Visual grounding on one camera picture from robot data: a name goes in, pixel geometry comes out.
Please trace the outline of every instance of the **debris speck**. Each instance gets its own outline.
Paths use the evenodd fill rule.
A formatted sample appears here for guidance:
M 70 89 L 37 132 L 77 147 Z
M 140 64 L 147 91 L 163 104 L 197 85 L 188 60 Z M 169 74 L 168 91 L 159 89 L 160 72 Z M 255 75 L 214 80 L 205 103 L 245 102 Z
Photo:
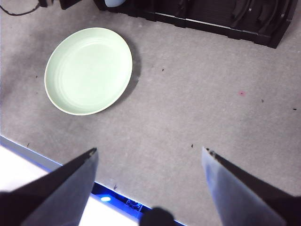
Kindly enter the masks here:
M 244 97 L 244 96 L 246 95 L 246 92 L 244 92 L 244 91 L 239 91 L 238 94 L 241 95 L 242 97 Z

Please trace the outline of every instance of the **dark shelf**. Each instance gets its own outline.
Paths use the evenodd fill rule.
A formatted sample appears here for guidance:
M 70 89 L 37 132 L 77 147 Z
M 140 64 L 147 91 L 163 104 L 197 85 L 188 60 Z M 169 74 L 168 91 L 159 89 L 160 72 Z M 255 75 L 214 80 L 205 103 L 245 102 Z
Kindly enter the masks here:
M 276 48 L 286 32 L 298 0 L 126 0 L 100 10 L 143 17 L 179 27 L 226 35 Z

